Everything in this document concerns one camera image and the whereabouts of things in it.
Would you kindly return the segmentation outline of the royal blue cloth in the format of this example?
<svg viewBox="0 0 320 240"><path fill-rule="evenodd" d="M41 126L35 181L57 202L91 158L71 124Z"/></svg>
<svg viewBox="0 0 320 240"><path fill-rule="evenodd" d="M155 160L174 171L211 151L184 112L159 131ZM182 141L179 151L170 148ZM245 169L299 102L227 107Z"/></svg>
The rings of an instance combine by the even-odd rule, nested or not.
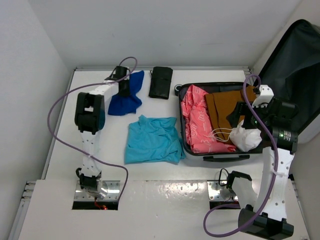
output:
<svg viewBox="0 0 320 240"><path fill-rule="evenodd" d="M144 71L134 72L129 77L129 96L120 96L116 94L112 96L108 114L111 116L124 116L127 114L135 114L137 108L142 105L142 101L137 97L137 93L143 85L145 73Z"/></svg>

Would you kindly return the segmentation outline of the mustard brown cloth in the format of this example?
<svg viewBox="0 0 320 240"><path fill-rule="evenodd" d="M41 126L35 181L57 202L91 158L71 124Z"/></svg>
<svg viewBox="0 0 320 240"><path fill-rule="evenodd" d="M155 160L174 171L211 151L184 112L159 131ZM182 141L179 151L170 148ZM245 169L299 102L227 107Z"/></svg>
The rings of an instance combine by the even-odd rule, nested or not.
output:
<svg viewBox="0 0 320 240"><path fill-rule="evenodd" d="M243 90L208 93L204 96L207 112L215 137L231 145L228 139L232 126L227 117L235 110L238 102L244 102Z"/></svg>

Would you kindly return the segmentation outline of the white drawstring bag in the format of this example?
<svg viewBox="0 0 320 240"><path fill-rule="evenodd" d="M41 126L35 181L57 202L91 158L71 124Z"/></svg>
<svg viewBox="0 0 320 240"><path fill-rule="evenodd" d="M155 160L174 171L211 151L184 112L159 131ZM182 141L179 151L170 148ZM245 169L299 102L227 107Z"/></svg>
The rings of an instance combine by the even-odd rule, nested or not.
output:
<svg viewBox="0 0 320 240"><path fill-rule="evenodd" d="M230 140L239 150L248 152L262 142L261 131L257 128L246 129L243 124L244 120L235 128L216 128L210 132L209 137L225 144Z"/></svg>

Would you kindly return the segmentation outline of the pink patterned garment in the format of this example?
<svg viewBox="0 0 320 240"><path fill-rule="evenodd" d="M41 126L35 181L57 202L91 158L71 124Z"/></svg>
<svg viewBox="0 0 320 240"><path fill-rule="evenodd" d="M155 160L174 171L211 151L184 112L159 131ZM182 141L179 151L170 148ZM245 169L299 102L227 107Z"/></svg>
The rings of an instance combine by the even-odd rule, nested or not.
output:
<svg viewBox="0 0 320 240"><path fill-rule="evenodd" d="M194 154L235 152L234 145L220 142L214 137L207 113L206 94L205 90L192 84L182 98L180 107L185 120L186 143Z"/></svg>

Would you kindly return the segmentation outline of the grey lined suitcase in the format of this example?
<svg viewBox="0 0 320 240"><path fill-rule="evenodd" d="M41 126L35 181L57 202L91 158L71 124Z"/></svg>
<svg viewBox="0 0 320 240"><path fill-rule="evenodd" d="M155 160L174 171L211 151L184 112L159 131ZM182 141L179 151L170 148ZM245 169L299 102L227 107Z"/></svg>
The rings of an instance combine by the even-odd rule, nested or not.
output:
<svg viewBox="0 0 320 240"><path fill-rule="evenodd" d="M308 142L320 132L320 26L307 20L295 21L284 33L271 56L259 73L262 84L273 90L276 98L298 106L291 120L291 130L298 140ZM195 85L209 94L242 89L242 82L199 82L182 85L178 93L179 104L189 86ZM270 145L269 138L249 152L193 153L186 137L186 120L180 107L182 146L185 155L193 161L234 162L249 159L249 155L262 153Z"/></svg>

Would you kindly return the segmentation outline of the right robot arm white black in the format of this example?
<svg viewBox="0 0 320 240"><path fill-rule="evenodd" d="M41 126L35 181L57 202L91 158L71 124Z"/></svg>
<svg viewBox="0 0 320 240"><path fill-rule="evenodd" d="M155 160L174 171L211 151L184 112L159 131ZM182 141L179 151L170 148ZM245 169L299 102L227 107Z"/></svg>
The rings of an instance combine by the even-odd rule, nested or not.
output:
<svg viewBox="0 0 320 240"><path fill-rule="evenodd" d="M287 222L286 186L289 169L298 146L298 133L291 129L298 106L279 98L261 103L257 116L272 135L270 146L263 148L263 170L259 193L255 193L250 175L232 171L227 177L227 189L238 197L241 232L266 240L284 240L294 233Z"/></svg>

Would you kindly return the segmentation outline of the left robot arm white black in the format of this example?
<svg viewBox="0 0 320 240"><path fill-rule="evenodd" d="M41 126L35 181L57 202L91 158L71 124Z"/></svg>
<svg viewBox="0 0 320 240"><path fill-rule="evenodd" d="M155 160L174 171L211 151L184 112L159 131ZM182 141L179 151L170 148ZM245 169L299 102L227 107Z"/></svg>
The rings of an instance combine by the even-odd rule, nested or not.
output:
<svg viewBox="0 0 320 240"><path fill-rule="evenodd" d="M80 188L94 198L103 197L104 187L101 164L93 158L96 158L100 151L101 131L106 123L111 99L119 93L119 87L124 87L125 93L130 91L129 79L130 69L116 66L103 81L103 85L77 95L74 121L81 134L83 151L88 155L83 157L82 167L76 170L76 175Z"/></svg>

